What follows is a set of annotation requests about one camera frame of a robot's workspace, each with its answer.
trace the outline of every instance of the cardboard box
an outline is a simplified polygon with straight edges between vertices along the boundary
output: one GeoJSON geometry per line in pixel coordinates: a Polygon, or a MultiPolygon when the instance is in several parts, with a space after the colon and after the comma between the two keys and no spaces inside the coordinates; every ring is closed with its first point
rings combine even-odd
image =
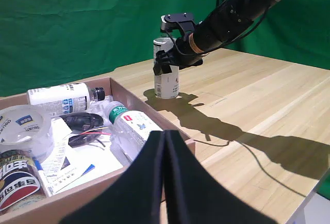
{"type": "MultiPolygon", "coordinates": [[[[177,130],[178,128],[164,118],[149,105],[141,101],[110,77],[104,77],[85,82],[89,87],[103,87],[106,95],[113,95],[115,101],[122,102],[130,110],[139,110],[146,113],[163,130],[177,130]]],[[[0,109],[13,105],[27,104],[25,94],[15,95],[0,100],[0,109]]],[[[181,137],[189,149],[195,154],[195,142],[179,130],[181,137]]],[[[0,216],[0,223],[58,223],[62,217],[85,205],[106,190],[127,167],[99,177],[93,181],[79,185],[63,193],[43,199],[23,209],[0,216]]]]}

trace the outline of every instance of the paper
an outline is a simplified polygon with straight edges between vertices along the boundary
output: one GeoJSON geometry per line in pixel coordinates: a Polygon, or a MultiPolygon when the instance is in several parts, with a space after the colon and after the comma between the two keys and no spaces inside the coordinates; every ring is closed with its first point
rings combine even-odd
{"type": "Polygon", "coordinates": [[[68,144],[71,129],[62,118],[52,119],[54,149],[49,157],[41,163],[46,176],[56,175],[62,168],[65,159],[65,148],[68,144]]]}
{"type": "Polygon", "coordinates": [[[101,135],[98,139],[102,141],[106,147],[103,147],[99,142],[95,141],[88,145],[74,148],[80,157],[87,159],[88,162],[95,166],[95,168],[60,190],[58,193],[83,183],[87,183],[123,167],[110,151],[110,137],[108,135],[101,135]]]}
{"type": "Polygon", "coordinates": [[[69,184],[80,178],[92,165],[88,159],[77,154],[69,145],[65,148],[64,163],[56,175],[47,176],[54,193],[59,193],[69,184]]]}

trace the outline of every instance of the red wire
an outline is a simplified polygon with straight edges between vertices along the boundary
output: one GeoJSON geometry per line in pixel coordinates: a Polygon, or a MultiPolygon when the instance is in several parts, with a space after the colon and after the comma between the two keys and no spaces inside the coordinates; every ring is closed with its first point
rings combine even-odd
{"type": "Polygon", "coordinates": [[[103,133],[103,132],[87,132],[81,133],[81,135],[88,135],[88,134],[99,134],[99,135],[111,135],[110,133],[103,133]]]}

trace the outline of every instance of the tape roll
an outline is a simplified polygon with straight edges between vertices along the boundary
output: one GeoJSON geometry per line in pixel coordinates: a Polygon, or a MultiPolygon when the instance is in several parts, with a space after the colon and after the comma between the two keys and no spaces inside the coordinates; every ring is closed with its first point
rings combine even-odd
{"type": "Polygon", "coordinates": [[[51,118],[33,105],[16,105],[0,110],[0,153],[23,150],[39,162],[54,148],[51,118]]]}

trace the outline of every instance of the white bottle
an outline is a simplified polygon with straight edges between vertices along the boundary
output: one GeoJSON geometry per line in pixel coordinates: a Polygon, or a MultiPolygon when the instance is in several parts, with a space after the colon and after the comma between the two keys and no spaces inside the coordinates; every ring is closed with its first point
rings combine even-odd
{"type": "Polygon", "coordinates": [[[117,101],[110,102],[104,114],[113,124],[120,147],[131,161],[139,154],[151,131],[162,131],[145,113],[128,110],[117,101]]]}
{"type": "Polygon", "coordinates": [[[85,83],[31,89],[26,94],[29,104],[44,108],[51,117],[85,111],[91,101],[105,97],[102,87],[89,88],[85,83]]]}

